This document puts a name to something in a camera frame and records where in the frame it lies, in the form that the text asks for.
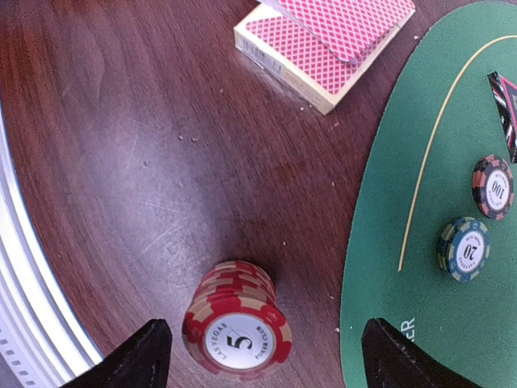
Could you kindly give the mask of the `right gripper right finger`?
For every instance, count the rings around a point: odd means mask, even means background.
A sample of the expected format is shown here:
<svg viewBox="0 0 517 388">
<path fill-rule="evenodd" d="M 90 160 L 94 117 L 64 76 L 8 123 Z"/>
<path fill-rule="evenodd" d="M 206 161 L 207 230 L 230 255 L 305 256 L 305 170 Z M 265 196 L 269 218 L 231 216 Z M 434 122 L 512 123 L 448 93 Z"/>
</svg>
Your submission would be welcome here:
<svg viewBox="0 0 517 388">
<path fill-rule="evenodd" d="M 361 338 L 369 387 L 476 387 L 440 364 L 382 318 L 367 321 Z"/>
</svg>

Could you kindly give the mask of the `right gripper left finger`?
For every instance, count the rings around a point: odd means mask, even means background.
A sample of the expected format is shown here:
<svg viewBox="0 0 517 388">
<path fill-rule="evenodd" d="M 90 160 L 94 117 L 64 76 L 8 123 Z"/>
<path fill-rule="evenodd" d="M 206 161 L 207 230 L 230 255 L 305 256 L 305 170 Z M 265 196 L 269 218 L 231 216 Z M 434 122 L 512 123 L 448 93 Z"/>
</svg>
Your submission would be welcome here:
<svg viewBox="0 0 517 388">
<path fill-rule="evenodd" d="M 166 320 L 151 319 L 102 362 L 65 386 L 165 388 L 172 341 Z"/>
</svg>

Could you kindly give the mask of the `red 5 chip stack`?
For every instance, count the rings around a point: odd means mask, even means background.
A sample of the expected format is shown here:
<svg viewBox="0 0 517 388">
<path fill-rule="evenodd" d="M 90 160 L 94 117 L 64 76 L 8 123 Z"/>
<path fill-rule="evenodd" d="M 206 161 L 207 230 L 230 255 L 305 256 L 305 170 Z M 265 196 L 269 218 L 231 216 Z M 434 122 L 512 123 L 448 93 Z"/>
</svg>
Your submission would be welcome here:
<svg viewBox="0 0 517 388">
<path fill-rule="evenodd" d="M 190 356 L 214 375 L 265 377 L 289 357 L 292 331 L 264 269 L 243 260 L 217 264 L 201 280 L 183 319 Z"/>
</svg>

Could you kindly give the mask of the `20 chips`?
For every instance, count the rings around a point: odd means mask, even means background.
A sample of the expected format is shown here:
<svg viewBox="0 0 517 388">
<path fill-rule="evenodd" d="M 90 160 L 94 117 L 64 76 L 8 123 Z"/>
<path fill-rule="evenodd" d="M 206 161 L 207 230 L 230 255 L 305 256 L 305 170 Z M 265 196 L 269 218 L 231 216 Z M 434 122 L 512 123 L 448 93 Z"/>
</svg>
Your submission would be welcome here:
<svg viewBox="0 0 517 388">
<path fill-rule="evenodd" d="M 489 255 L 490 232 L 473 217 L 460 217 L 447 224 L 439 236 L 436 251 L 439 268 L 461 283 L 473 280 Z"/>
</svg>

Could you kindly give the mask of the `100 chips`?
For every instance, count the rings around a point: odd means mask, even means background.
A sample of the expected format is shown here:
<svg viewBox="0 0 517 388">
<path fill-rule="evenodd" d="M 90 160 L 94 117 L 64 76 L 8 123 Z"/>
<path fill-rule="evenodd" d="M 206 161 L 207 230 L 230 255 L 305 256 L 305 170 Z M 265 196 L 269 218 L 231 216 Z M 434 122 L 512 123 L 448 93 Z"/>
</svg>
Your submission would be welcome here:
<svg viewBox="0 0 517 388">
<path fill-rule="evenodd" d="M 485 217 L 502 220 L 515 198 L 514 177 L 508 162 L 496 154 L 481 158 L 473 169 L 472 194 Z"/>
</svg>

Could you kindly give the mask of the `red black triangular dealer button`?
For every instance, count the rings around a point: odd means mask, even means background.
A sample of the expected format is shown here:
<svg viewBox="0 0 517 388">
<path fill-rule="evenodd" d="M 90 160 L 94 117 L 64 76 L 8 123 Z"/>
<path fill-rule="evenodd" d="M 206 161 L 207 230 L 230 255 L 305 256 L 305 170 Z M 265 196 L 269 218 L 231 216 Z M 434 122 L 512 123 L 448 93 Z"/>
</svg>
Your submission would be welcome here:
<svg viewBox="0 0 517 388">
<path fill-rule="evenodd" d="M 498 72 L 488 74 L 510 162 L 516 164 L 516 85 Z"/>
</svg>

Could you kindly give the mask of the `red-backed playing card deck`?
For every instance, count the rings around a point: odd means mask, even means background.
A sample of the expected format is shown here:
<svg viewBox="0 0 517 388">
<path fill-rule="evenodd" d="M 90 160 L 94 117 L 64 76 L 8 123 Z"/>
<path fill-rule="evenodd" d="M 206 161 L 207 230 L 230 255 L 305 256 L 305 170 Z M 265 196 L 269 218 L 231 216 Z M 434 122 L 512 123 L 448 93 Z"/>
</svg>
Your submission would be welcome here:
<svg viewBox="0 0 517 388">
<path fill-rule="evenodd" d="M 340 61 L 353 62 L 405 17 L 415 12 L 406 0 L 292 0 L 265 5 L 304 28 Z"/>
</svg>

